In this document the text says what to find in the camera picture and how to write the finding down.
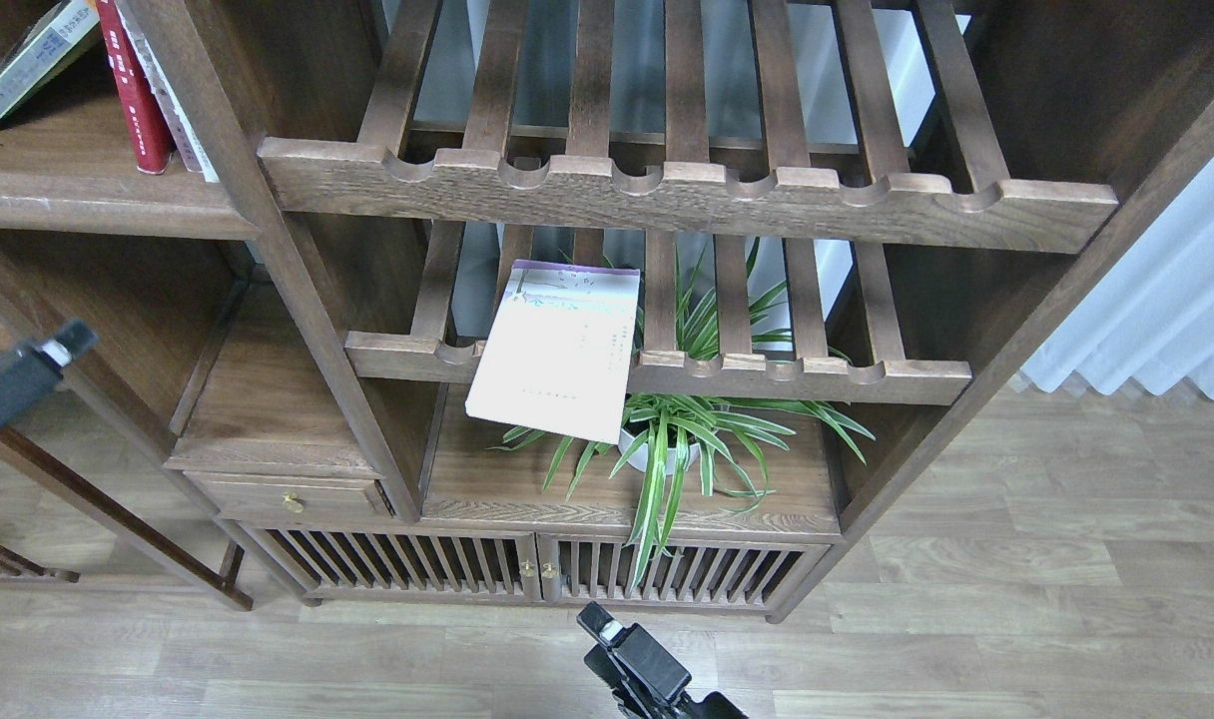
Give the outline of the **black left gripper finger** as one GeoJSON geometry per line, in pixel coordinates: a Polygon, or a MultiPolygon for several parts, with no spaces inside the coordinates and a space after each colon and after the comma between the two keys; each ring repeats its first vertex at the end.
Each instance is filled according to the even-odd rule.
{"type": "Polygon", "coordinates": [[[0,353],[0,428],[36,404],[63,380],[63,368],[100,342],[83,319],[70,319],[53,336],[23,340],[0,353]]]}

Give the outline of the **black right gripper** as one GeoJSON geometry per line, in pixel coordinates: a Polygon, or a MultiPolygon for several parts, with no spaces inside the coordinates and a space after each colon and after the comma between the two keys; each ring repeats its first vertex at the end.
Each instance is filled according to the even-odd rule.
{"type": "Polygon", "coordinates": [[[578,624],[597,641],[584,663],[607,684],[622,717],[648,718],[645,704],[670,704],[666,709],[670,718],[748,718],[738,704],[717,691],[703,700],[686,692],[690,670],[642,625],[622,625],[592,601],[580,610],[578,624]]]}

